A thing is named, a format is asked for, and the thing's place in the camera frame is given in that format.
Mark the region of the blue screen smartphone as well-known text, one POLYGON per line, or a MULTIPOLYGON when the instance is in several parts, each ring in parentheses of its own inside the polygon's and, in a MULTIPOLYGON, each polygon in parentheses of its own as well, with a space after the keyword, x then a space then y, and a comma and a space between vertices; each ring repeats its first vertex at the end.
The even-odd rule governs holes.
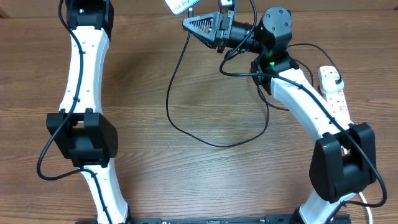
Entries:
POLYGON ((179 15, 199 1, 200 0, 165 0, 165 3, 174 15, 179 15))

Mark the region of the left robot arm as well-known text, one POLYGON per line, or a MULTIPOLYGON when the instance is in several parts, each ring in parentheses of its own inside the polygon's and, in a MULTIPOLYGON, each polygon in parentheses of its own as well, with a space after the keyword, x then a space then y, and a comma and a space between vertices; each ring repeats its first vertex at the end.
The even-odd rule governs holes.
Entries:
POLYGON ((41 165, 55 143, 75 170, 55 180, 81 174, 93 198, 97 217, 93 223, 132 223, 129 205, 119 187, 115 169, 118 132, 104 117, 101 93, 103 67, 113 28, 110 1, 60 1, 67 9, 59 19, 70 34, 71 59, 66 90, 58 112, 49 113, 46 127, 51 135, 37 162, 37 174, 48 180, 41 165))

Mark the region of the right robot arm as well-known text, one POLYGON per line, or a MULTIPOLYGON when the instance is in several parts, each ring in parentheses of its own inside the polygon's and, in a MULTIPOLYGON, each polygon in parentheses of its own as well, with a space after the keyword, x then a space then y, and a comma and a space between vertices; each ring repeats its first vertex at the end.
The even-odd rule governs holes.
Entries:
POLYGON ((381 178, 373 129, 366 123, 354 124, 305 78, 302 64, 289 52, 289 10, 270 7, 247 24, 236 21, 235 9, 235 4, 222 4, 218 12, 190 14, 182 25, 209 48, 224 53, 225 60, 243 52, 257 54, 248 76, 259 95, 281 102, 314 143, 309 170, 313 192, 293 214, 268 215, 266 223, 349 223, 340 209, 381 178))

